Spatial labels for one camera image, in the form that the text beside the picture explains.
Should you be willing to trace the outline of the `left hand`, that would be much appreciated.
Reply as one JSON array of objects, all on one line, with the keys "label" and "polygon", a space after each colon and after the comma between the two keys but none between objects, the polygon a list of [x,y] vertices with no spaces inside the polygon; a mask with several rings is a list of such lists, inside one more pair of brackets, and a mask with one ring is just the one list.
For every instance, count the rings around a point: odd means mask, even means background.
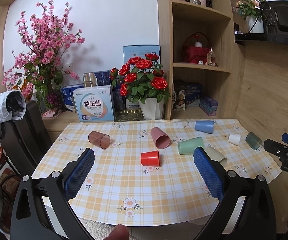
[{"label": "left hand", "polygon": [[128,240],[129,231],[128,228],[124,225],[117,225],[111,231],[111,233],[105,238],[105,240]]}]

